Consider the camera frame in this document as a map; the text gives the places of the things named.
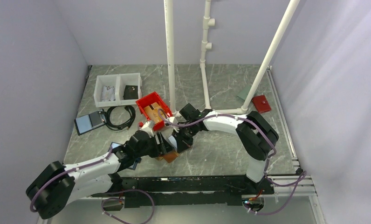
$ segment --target white pvc pipe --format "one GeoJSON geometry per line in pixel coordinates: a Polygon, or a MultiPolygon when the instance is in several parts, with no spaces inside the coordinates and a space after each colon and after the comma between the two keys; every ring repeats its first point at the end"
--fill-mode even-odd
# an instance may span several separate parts
{"type": "Polygon", "coordinates": [[[200,53],[200,71],[202,74],[202,85],[203,85],[203,95],[205,98],[205,108],[211,109],[209,90],[207,87],[207,78],[206,78],[206,49],[211,49],[212,44],[207,42],[207,33],[209,26],[214,26],[214,19],[210,19],[210,2],[211,0],[205,1],[205,15],[203,16],[203,35],[202,35],[202,44],[201,44],[201,53],[200,53]]]}
{"type": "Polygon", "coordinates": [[[174,76],[174,41],[173,41],[173,0],[164,0],[166,53],[168,56],[169,103],[172,114],[176,111],[175,76],[174,76]]]}
{"type": "Polygon", "coordinates": [[[210,106],[210,99],[209,99],[209,91],[207,90],[207,79],[206,79],[206,69],[205,64],[201,63],[200,65],[200,71],[202,73],[202,85],[203,85],[203,95],[205,97],[205,108],[211,109],[210,106]]]}
{"type": "Polygon", "coordinates": [[[271,59],[277,49],[277,46],[279,45],[280,40],[282,39],[283,34],[286,31],[286,28],[290,23],[291,17],[293,17],[294,11],[296,10],[298,3],[299,3],[299,0],[291,0],[289,3],[289,6],[287,6],[287,9],[284,12],[282,21],[280,22],[279,27],[277,28],[277,31],[273,37],[272,43],[268,48],[267,54],[265,55],[265,58],[262,61],[260,69],[258,70],[257,76],[255,77],[255,80],[253,82],[253,85],[251,86],[250,91],[248,92],[245,103],[241,107],[242,110],[247,111],[247,108],[251,102],[251,99],[253,98],[255,91],[257,90],[257,87],[260,84],[261,79],[264,76],[265,71],[267,70],[267,67],[269,66],[269,63],[271,62],[271,59]]]}

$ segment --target tabletop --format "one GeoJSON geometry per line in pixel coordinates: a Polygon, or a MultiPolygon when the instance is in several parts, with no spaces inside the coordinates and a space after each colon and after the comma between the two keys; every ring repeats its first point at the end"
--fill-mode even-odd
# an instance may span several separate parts
{"type": "MultiPolygon", "coordinates": [[[[246,85],[251,85],[259,65],[208,64],[206,76],[209,96],[213,109],[234,109],[243,104],[236,95],[246,85]]],[[[142,96],[156,91],[169,105],[169,84],[167,65],[98,65],[92,66],[87,84],[78,109],[77,117],[97,111],[94,102],[96,76],[123,73],[140,73],[142,78],[142,96]]],[[[175,65],[176,109],[180,110],[187,103],[195,108],[205,108],[201,71],[199,64],[175,65]]],[[[272,110],[262,116],[278,132],[277,154],[271,159],[269,174],[294,174],[290,146],[286,140],[286,131],[279,114],[273,86],[267,73],[264,75],[256,95],[265,95],[272,110]]],[[[107,127],[100,127],[86,134],[77,135],[74,128],[64,163],[77,163],[103,155],[112,142],[124,143],[137,130],[138,122],[146,121],[137,106],[136,119],[129,130],[114,132],[107,127]]],[[[250,104],[249,110],[255,110],[250,104]]],[[[120,124],[129,118],[124,107],[118,107],[111,114],[111,122],[120,124]]],[[[172,163],[158,161],[148,156],[142,157],[136,170],[120,171],[123,177],[149,176],[199,176],[199,175],[242,175],[246,173],[248,158],[238,136],[223,132],[200,132],[194,137],[192,148],[184,151],[172,163]]]]}

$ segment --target coiled black cable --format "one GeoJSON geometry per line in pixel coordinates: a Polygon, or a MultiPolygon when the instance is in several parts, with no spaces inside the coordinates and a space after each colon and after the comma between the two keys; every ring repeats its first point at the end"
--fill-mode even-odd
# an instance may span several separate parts
{"type": "Polygon", "coordinates": [[[119,125],[114,125],[111,121],[110,121],[110,115],[111,115],[111,112],[114,110],[114,108],[116,108],[118,106],[112,106],[110,107],[106,112],[105,111],[102,111],[100,112],[101,114],[103,114],[106,118],[106,123],[105,125],[112,131],[121,131],[123,130],[124,128],[127,128],[129,129],[132,125],[132,123],[135,121],[135,117],[136,117],[136,111],[135,111],[135,108],[133,108],[133,106],[125,106],[125,109],[126,111],[129,113],[130,115],[130,118],[128,120],[126,120],[124,123],[122,124],[119,124],[119,125]]]}

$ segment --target red container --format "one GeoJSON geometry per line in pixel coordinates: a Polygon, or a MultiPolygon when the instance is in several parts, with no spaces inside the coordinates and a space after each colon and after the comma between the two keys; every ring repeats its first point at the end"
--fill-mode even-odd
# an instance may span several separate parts
{"type": "MultiPolygon", "coordinates": [[[[157,92],[152,92],[149,95],[136,100],[136,105],[139,107],[140,112],[147,118],[147,120],[151,120],[151,119],[149,118],[149,116],[144,111],[144,108],[153,104],[153,103],[157,103],[158,105],[160,105],[167,116],[169,116],[169,117],[173,116],[171,110],[164,103],[164,101],[161,99],[161,97],[159,97],[158,93],[157,92]]],[[[164,122],[160,121],[160,122],[158,122],[154,125],[153,130],[156,131],[156,130],[159,130],[163,127],[164,127],[164,122]]]]}

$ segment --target gray wall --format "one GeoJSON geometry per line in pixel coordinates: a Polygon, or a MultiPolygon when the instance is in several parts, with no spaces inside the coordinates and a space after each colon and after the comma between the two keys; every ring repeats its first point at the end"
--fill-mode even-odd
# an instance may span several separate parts
{"type": "Polygon", "coordinates": [[[371,0],[302,1],[273,68],[328,223],[371,223],[371,0]]]}
{"type": "MultiPolygon", "coordinates": [[[[166,63],[163,0],[55,0],[89,64],[166,63]]],[[[199,63],[204,0],[174,0],[175,63],[199,63]]],[[[213,0],[207,63],[262,62],[289,0],[213,0]]]]}
{"type": "Polygon", "coordinates": [[[25,190],[63,159],[86,72],[53,1],[0,1],[0,224],[36,223],[25,190]]]}

